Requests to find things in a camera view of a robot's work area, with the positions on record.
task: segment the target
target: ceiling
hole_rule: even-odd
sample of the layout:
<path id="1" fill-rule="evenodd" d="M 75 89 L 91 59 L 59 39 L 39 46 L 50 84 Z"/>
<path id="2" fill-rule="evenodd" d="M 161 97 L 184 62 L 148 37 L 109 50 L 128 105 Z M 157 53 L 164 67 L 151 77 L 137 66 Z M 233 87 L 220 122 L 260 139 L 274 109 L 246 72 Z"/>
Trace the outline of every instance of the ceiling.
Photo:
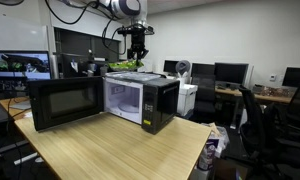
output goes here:
<path id="1" fill-rule="evenodd" d="M 148 14 L 166 12 L 221 0 L 148 0 Z"/>

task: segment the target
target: microwave window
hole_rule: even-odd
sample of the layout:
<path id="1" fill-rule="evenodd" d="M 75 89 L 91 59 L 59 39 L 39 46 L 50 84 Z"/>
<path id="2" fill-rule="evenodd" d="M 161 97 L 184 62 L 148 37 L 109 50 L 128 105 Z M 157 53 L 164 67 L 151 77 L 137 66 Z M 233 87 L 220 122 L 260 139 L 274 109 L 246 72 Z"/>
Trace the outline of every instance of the microwave window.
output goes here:
<path id="1" fill-rule="evenodd" d="M 177 88 L 172 88 L 164 92 L 163 94 L 163 106 L 162 107 L 162 118 L 161 121 L 165 122 L 167 119 L 171 118 L 171 116 L 174 116 L 176 112 L 176 107 L 178 102 L 176 99 L 176 95 L 178 95 L 178 92 L 176 92 Z"/>
<path id="2" fill-rule="evenodd" d="M 51 116 L 73 113 L 96 105 L 94 88 L 53 93 L 49 97 Z"/>

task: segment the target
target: black microwave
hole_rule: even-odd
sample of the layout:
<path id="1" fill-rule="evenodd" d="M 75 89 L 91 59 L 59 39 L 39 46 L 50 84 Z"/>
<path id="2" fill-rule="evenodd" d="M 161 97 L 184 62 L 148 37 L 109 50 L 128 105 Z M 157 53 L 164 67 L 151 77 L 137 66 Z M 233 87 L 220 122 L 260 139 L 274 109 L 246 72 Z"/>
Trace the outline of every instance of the black microwave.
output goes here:
<path id="1" fill-rule="evenodd" d="M 29 81 L 35 129 L 106 111 L 156 134 L 176 115 L 179 83 L 164 78 L 130 81 L 102 77 Z"/>

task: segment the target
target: computer monitor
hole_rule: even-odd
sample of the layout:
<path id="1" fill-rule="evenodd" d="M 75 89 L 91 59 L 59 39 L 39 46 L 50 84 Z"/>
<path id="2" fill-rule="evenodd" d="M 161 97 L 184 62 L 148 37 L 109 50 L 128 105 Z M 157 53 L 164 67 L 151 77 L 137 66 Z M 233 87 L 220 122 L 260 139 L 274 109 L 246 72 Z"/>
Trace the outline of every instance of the computer monitor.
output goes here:
<path id="1" fill-rule="evenodd" d="M 23 91 L 26 80 L 51 79 L 47 51 L 0 50 L 0 91 Z"/>
<path id="2" fill-rule="evenodd" d="M 87 77 L 89 58 L 77 54 L 61 54 L 64 78 Z"/>
<path id="3" fill-rule="evenodd" d="M 193 77 L 194 74 L 214 75 L 214 65 L 192 63 L 191 77 Z"/>
<path id="4" fill-rule="evenodd" d="M 163 71 L 167 73 L 177 73 L 176 65 L 179 61 L 165 60 Z"/>
<path id="5" fill-rule="evenodd" d="M 300 68 L 287 67 L 282 86 L 298 87 L 300 84 Z"/>
<path id="6" fill-rule="evenodd" d="M 226 84 L 243 84 L 249 64 L 215 63 L 216 81 Z"/>

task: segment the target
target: desk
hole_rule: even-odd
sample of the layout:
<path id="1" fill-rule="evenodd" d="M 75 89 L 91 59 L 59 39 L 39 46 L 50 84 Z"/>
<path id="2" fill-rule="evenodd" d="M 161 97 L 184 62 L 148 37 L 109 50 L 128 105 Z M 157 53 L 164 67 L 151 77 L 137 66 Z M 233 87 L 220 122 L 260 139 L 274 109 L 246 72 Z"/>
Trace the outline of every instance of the desk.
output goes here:
<path id="1" fill-rule="evenodd" d="M 152 135 L 109 113 L 40 133 L 15 124 L 60 179 L 187 179 L 210 135 L 178 117 Z"/>
<path id="2" fill-rule="evenodd" d="M 241 92 L 238 89 L 231 90 L 231 89 L 218 89 L 218 88 L 215 89 L 215 92 L 220 93 L 220 94 L 233 95 L 236 97 L 236 103 L 235 103 L 235 107 L 234 107 L 232 123 L 230 126 L 232 129 L 236 129 L 235 122 L 236 122 L 238 107 L 239 107 L 241 96 L 242 96 Z M 272 102 L 277 102 L 277 103 L 289 104 L 291 101 L 291 98 L 289 98 L 289 97 L 262 96 L 262 95 L 258 95 L 258 94 L 255 94 L 254 96 L 255 96 L 256 100 L 272 101 Z"/>
<path id="3" fill-rule="evenodd" d="M 23 101 L 27 101 L 29 100 L 28 97 L 18 97 L 18 98 L 12 98 L 11 101 L 10 99 L 3 99 L 3 100 L 0 100 L 0 104 L 1 106 L 6 110 L 8 111 L 8 104 L 9 104 L 9 101 L 10 101 L 10 106 L 13 105 L 13 104 L 16 104 L 18 102 L 23 102 Z M 20 109 L 14 109 L 14 108 L 9 108 L 9 115 L 11 117 L 13 117 L 14 115 L 18 114 L 18 113 L 21 113 L 23 110 L 20 110 Z M 14 120 L 18 120 L 18 119 L 22 119 L 24 114 L 27 113 L 27 112 L 30 112 L 31 109 L 29 110 L 26 110 L 24 111 L 24 113 L 21 113 L 15 117 L 13 117 Z"/>

